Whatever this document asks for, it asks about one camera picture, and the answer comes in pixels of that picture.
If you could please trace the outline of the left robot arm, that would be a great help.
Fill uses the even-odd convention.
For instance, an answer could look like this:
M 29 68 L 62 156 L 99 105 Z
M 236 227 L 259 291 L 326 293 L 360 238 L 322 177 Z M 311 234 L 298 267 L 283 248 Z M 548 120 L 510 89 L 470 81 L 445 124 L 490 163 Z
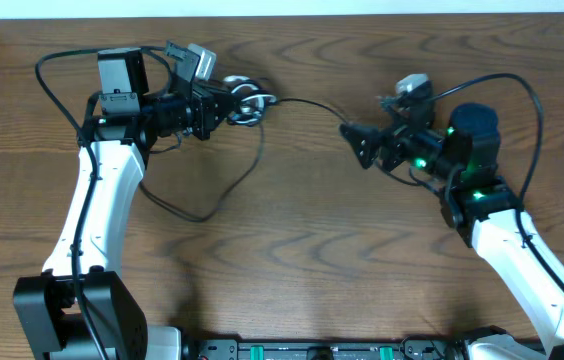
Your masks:
M 260 121 L 270 95 L 245 77 L 210 80 L 199 45 L 99 48 L 100 87 L 74 123 L 79 174 L 63 230 L 13 305 L 37 359 L 182 359 L 181 331 L 152 326 L 121 279 L 127 222 L 161 137 L 207 139 L 222 123 Z

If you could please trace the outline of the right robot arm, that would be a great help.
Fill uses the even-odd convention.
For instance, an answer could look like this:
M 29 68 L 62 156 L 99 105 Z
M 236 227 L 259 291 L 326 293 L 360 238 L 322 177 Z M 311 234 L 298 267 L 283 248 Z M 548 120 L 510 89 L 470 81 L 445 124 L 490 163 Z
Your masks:
M 540 349 L 531 349 L 496 327 L 467 334 L 448 347 L 450 359 L 564 359 L 564 265 L 525 210 L 521 196 L 497 174 L 500 146 L 496 112 L 465 103 L 448 128 L 432 130 L 434 111 L 405 96 L 405 115 L 384 129 L 343 124 L 339 130 L 365 168 L 381 159 L 383 171 L 408 162 L 443 181 L 435 195 L 447 225 L 505 283 L 531 321 Z

